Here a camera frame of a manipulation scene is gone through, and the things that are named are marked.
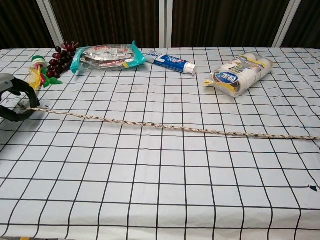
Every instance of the grapes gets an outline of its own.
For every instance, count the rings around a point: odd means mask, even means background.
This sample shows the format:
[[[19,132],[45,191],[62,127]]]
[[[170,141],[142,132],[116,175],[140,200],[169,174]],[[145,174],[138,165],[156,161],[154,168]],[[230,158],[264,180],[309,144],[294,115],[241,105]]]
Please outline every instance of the grapes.
[[[50,62],[49,62],[49,64],[52,65],[52,66],[56,66],[56,65],[58,65],[58,60],[56,60],[56,59],[51,59]]]
[[[63,50],[60,54],[61,54],[62,57],[65,57],[65,56],[68,55],[68,51]]]
[[[62,66],[60,66],[60,65],[55,66],[55,71],[57,73],[61,73],[62,72]]]
[[[66,63],[68,61],[68,58],[66,56],[64,56],[64,57],[62,57],[61,60],[62,60],[63,63]]]
[[[54,72],[54,77],[58,79],[58,78],[60,78],[60,74],[55,71]]]
[[[55,51],[56,51],[57,53],[61,53],[61,47],[56,46],[56,47],[55,47]]]
[[[55,47],[56,53],[52,55],[54,59],[50,60],[50,65],[47,67],[46,75],[48,78],[60,78],[60,74],[70,69],[71,63],[75,56],[76,46],[74,41],[64,42],[60,46]]]
[[[69,57],[72,58],[74,55],[75,55],[75,52],[74,52],[74,51],[68,51],[68,56],[69,56]]]
[[[68,70],[68,65],[62,65],[62,71],[65,72]]]
[[[54,72],[54,71],[47,71],[47,72],[46,72],[46,76],[47,76],[48,78],[53,78],[53,77],[55,76],[55,72]]]
[[[54,59],[61,59],[61,54],[60,54],[60,53],[54,53],[54,54],[52,55],[52,57],[53,57]]]

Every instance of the white tablecloth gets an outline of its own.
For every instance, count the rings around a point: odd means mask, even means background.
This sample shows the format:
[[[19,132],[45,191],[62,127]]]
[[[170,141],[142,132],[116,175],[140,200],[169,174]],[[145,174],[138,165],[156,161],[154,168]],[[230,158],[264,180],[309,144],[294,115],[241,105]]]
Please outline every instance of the white tablecloth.
[[[195,76],[146,63],[70,71],[41,108],[222,131],[320,136],[320,50],[156,49]],[[243,52],[275,64],[237,99],[203,85]],[[34,55],[4,49],[0,73],[25,79]],[[20,99],[3,94],[1,104]],[[77,240],[314,240],[320,235],[320,141],[133,127],[34,113],[0,119],[0,236]]]

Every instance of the teal plastic packaging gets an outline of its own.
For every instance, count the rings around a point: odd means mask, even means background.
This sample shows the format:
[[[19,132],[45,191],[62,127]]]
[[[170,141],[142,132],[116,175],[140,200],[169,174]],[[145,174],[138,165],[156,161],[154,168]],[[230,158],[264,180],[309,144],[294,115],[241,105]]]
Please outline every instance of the teal plastic packaging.
[[[71,71],[91,72],[113,68],[127,69],[136,67],[146,61],[145,56],[132,44],[110,44],[79,47],[73,57]]]

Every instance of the plastic bag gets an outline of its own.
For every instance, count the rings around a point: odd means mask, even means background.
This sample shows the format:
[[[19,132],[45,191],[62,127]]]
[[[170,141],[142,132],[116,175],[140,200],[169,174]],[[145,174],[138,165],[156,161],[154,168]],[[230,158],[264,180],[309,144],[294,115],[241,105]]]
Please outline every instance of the plastic bag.
[[[270,59],[247,52],[210,73],[204,84],[236,98],[267,75],[273,64]]]
[[[91,72],[111,68],[127,69],[145,61],[146,58],[137,48],[135,41],[132,44],[86,46],[77,49],[70,69],[74,74],[78,70]]]

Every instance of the toothpaste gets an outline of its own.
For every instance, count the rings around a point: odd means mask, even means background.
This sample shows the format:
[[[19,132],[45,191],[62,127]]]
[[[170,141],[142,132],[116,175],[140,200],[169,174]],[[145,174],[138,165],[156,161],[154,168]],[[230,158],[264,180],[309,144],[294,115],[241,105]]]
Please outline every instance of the toothpaste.
[[[197,72],[197,66],[195,64],[156,51],[150,51],[145,58],[149,63],[172,69],[180,73],[195,75]]]

